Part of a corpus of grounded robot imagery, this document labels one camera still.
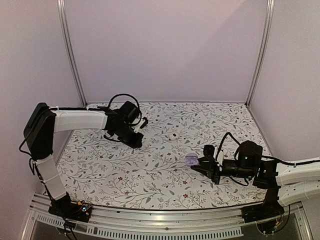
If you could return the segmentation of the cream earbud charging case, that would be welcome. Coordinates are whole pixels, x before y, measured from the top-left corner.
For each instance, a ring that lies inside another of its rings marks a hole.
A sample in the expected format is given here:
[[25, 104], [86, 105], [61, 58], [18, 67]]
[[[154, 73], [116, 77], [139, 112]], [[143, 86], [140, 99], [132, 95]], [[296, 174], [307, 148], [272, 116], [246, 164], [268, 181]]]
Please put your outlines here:
[[178, 138], [179, 138], [179, 134], [178, 133], [170, 133], [168, 135], [168, 139], [171, 140], [171, 141], [174, 141], [174, 140], [176, 140]]

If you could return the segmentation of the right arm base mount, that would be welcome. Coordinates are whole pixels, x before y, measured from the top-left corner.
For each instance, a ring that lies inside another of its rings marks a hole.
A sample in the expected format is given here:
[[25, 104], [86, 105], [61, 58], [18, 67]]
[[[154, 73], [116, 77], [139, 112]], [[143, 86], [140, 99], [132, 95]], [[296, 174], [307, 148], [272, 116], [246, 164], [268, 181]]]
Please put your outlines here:
[[283, 223], [285, 210], [277, 202], [261, 203], [241, 209], [245, 223], [256, 223], [257, 230], [263, 235], [273, 235]]

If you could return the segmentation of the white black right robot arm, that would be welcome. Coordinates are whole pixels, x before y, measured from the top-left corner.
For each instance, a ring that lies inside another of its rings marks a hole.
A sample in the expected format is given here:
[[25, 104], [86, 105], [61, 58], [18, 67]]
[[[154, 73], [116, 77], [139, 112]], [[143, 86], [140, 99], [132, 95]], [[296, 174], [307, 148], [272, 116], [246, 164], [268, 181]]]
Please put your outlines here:
[[205, 145], [203, 156], [191, 169], [218, 185], [222, 177], [244, 180], [243, 186], [253, 185], [266, 190], [258, 213], [269, 218], [282, 207], [309, 200], [320, 195], [320, 159], [318, 157], [284, 161], [264, 156], [263, 148], [252, 141], [244, 141], [235, 151], [234, 159], [225, 159], [222, 149]]

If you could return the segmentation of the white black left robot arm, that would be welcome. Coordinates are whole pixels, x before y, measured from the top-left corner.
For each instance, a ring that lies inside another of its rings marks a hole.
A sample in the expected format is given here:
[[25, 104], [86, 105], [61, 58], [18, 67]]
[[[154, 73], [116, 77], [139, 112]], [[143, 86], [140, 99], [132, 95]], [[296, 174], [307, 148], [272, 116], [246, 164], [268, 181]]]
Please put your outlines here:
[[30, 157], [30, 168], [36, 171], [55, 209], [63, 216], [74, 213], [74, 205], [59, 176], [53, 156], [54, 135], [74, 130], [103, 130], [116, 141], [132, 149], [142, 147], [144, 135], [140, 132], [148, 124], [138, 103], [126, 101], [120, 108], [110, 106], [50, 107], [38, 103], [24, 130], [20, 149]]

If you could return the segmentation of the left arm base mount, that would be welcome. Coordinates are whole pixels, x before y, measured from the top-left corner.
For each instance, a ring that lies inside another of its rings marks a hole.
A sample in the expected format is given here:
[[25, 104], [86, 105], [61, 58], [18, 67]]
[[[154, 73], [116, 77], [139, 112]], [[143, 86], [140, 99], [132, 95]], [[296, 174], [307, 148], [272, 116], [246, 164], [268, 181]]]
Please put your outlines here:
[[60, 200], [53, 200], [48, 212], [63, 219], [88, 223], [92, 210], [92, 205], [89, 203], [81, 201], [78, 204], [68, 198], [62, 198]]

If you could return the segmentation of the purple round case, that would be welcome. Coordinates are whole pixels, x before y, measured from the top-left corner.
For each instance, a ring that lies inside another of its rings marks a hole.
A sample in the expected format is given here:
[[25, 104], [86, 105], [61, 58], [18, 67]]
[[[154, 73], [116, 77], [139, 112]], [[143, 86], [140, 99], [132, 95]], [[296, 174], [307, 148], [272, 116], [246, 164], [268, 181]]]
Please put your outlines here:
[[198, 155], [193, 152], [186, 154], [184, 159], [187, 167], [198, 166], [200, 164]]

